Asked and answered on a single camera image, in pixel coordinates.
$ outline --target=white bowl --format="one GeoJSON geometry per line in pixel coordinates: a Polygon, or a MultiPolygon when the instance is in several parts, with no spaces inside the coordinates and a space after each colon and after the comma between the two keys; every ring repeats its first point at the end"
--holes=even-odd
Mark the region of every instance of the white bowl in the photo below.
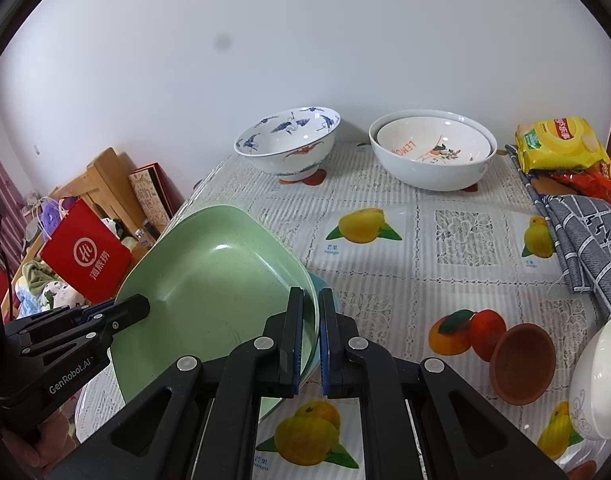
{"type": "Polygon", "coordinates": [[[294,108],[262,119],[234,141],[257,168],[296,182],[309,177],[332,150],[341,122],[330,108],[294,108]]]}
{"type": "Polygon", "coordinates": [[[476,128],[441,117],[406,117],[386,124],[377,142],[396,155],[426,164],[463,164],[490,155],[490,142],[476,128]]]}
{"type": "Polygon", "coordinates": [[[572,374],[570,420],[588,440],[611,438],[611,319],[586,348],[572,374]]]}
{"type": "Polygon", "coordinates": [[[386,170],[406,184],[431,191],[455,191],[476,184],[488,171],[490,161],[497,152],[497,139],[486,127],[467,117],[440,110],[404,110],[388,114],[372,123],[368,134],[372,149],[386,170]],[[445,121],[458,122],[470,126],[487,139],[490,152],[480,160],[468,160],[459,164],[427,164],[420,160],[410,160],[405,156],[397,155],[377,142],[379,131],[387,124],[415,117],[433,117],[443,120],[444,123],[445,121]]]}

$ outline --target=silver screw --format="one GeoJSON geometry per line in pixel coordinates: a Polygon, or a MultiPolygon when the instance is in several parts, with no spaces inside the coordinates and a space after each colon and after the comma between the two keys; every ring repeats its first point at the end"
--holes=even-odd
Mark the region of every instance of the silver screw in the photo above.
{"type": "Polygon", "coordinates": [[[436,357],[427,359],[424,366],[426,367],[426,370],[432,372],[433,374],[440,374],[445,369],[443,361],[441,359],[437,359],[436,357]]]}
{"type": "Polygon", "coordinates": [[[257,350],[269,350],[274,345],[274,341],[271,337],[266,337],[262,335],[254,340],[254,347],[257,350]]]}
{"type": "Polygon", "coordinates": [[[363,337],[352,337],[348,341],[348,346],[353,350],[365,350],[367,348],[367,339],[363,337]]]}
{"type": "Polygon", "coordinates": [[[190,370],[194,370],[197,366],[197,360],[191,355],[186,355],[177,361],[177,368],[182,372],[189,372],[190,370]]]}

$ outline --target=red chip bag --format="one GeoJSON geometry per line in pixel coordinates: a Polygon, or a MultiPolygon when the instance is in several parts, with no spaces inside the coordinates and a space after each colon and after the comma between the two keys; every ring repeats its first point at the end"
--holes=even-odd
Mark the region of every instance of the red chip bag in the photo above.
{"type": "Polygon", "coordinates": [[[83,200],[77,200],[41,250],[41,257],[86,299],[111,298],[130,264],[130,250],[83,200]]]}
{"type": "Polygon", "coordinates": [[[611,204],[611,159],[610,164],[600,160],[585,171],[553,171],[550,177],[585,196],[600,198],[611,204]]]}

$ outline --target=book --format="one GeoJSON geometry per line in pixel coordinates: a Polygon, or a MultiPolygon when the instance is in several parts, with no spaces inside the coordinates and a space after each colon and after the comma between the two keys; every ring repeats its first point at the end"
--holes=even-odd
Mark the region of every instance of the book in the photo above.
{"type": "Polygon", "coordinates": [[[159,164],[155,162],[137,168],[128,175],[128,178],[146,217],[150,218],[157,228],[166,227],[174,215],[174,210],[170,204],[163,171],[159,164]]]}

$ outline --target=small brown clay cup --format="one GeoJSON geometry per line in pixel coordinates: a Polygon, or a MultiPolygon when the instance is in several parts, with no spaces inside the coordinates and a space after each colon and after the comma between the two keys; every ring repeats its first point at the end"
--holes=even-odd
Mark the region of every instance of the small brown clay cup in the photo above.
{"type": "Polygon", "coordinates": [[[490,382],[506,402],[524,406],[537,400],[554,377],[556,352],[547,332],[532,323],[513,326],[490,360],[490,382]]]}

